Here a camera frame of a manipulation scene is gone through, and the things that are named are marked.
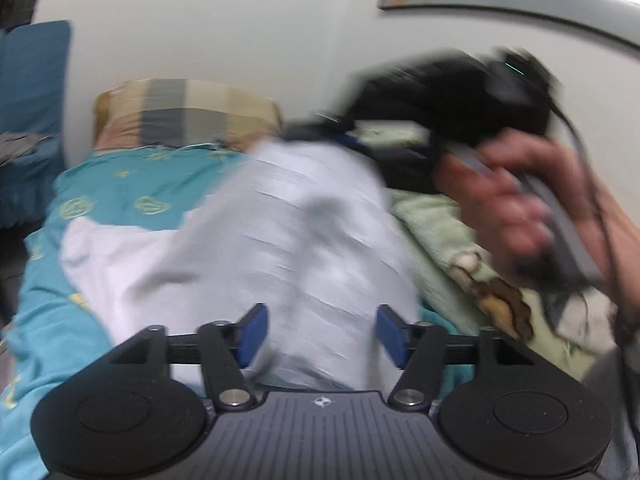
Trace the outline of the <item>person's right hand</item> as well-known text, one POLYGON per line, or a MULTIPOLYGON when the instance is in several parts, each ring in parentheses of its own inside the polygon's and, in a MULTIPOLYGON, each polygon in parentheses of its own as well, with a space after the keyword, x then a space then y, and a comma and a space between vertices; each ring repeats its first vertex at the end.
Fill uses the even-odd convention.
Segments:
POLYGON ((533 288, 535 282, 521 274, 521 265, 546 254, 553 243, 551 209, 522 190, 519 174, 544 181, 603 277, 611 277, 584 168, 574 151, 540 136, 506 130, 479 146, 476 157, 488 168, 484 174, 446 155, 434 181, 440 192, 458 203, 462 222, 475 231, 477 244, 490 253, 492 266, 503 278, 514 286, 533 288))

